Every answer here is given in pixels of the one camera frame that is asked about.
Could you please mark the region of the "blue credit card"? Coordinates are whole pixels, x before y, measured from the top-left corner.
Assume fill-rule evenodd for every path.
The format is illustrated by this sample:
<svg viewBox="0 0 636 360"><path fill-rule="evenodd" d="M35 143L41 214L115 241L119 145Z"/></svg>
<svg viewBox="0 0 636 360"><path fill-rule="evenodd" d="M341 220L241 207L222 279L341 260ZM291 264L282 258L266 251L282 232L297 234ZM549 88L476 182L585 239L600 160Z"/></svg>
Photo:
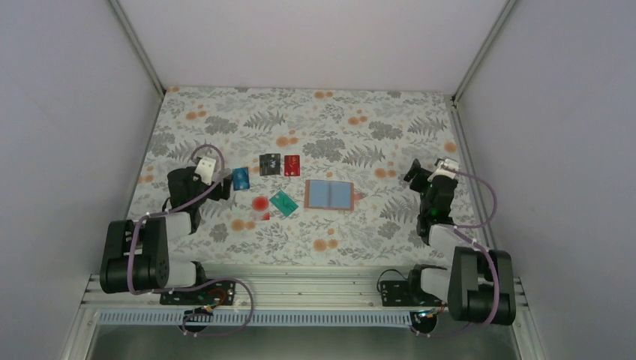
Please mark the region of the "blue credit card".
<svg viewBox="0 0 636 360"><path fill-rule="evenodd" d="M247 167L232 170L232 186L234 191L246 191L251 187L249 169Z"/></svg>

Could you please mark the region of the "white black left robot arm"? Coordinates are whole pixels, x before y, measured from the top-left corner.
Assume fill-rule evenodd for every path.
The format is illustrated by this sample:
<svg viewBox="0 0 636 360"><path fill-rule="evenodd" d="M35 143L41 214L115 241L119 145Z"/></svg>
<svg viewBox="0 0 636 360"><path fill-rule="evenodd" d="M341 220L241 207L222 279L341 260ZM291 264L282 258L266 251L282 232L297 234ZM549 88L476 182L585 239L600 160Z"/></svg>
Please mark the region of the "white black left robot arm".
<svg viewBox="0 0 636 360"><path fill-rule="evenodd" d="M228 200L233 175L203 181L193 166L168 173L169 197L160 213L145 220L115 220L108 226L100 264L100 287L105 293L143 293L178 287L191 304L202 302L209 283L197 276L194 261L173 265L168 242L194 234L202 221L206 200Z"/></svg>

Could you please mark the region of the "white card red circle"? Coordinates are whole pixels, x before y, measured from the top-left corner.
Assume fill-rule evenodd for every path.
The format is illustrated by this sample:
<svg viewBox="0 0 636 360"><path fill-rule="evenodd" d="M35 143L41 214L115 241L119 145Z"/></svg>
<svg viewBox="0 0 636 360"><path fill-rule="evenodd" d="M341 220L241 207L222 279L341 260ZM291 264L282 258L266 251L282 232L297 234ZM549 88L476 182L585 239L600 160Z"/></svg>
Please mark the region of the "white card red circle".
<svg viewBox="0 0 636 360"><path fill-rule="evenodd" d="M251 205L255 221L268 221L270 219L269 198L267 196L254 197Z"/></svg>

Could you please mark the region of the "pink leather card holder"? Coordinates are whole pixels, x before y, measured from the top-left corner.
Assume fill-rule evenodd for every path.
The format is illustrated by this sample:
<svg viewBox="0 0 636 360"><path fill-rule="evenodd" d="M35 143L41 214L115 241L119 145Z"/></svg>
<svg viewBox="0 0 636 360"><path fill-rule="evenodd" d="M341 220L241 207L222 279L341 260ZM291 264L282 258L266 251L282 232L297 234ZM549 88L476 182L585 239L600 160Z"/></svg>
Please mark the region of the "pink leather card holder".
<svg viewBox="0 0 636 360"><path fill-rule="evenodd" d="M310 179L305 182L304 207L335 211L353 211L354 184L345 181Z"/></svg>

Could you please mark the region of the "teal credit card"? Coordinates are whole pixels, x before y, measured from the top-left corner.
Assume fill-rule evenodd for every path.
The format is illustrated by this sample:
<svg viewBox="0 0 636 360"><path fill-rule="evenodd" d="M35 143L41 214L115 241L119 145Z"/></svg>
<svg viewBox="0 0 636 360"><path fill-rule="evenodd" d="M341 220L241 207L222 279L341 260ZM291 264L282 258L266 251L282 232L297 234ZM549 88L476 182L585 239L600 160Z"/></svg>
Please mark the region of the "teal credit card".
<svg viewBox="0 0 636 360"><path fill-rule="evenodd" d="M269 201L284 216L289 217L299 206L284 191L279 190Z"/></svg>

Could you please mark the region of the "red credit card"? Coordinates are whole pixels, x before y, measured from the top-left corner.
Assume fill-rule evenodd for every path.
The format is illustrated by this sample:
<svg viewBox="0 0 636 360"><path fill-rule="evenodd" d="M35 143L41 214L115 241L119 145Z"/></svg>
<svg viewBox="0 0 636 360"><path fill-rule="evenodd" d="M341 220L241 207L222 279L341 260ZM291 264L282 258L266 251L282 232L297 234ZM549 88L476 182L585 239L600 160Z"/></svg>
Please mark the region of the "red credit card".
<svg viewBox="0 0 636 360"><path fill-rule="evenodd" d="M283 157L283 174L288 177L300 176L300 156L297 154Z"/></svg>

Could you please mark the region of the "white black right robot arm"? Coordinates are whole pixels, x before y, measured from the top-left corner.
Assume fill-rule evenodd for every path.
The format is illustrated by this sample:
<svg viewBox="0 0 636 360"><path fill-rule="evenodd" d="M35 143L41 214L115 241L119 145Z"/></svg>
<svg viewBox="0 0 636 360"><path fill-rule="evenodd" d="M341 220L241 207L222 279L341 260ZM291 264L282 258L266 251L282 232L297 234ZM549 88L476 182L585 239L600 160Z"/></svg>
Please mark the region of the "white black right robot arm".
<svg viewBox="0 0 636 360"><path fill-rule="evenodd" d="M451 216L463 174L457 161L444 158L433 170L414 160L403 178L420 199L415 234L445 257L443 265L415 265L406 295L413 305L445 305L453 320L510 326L517 312L511 256L479 244L465 234L474 226Z"/></svg>

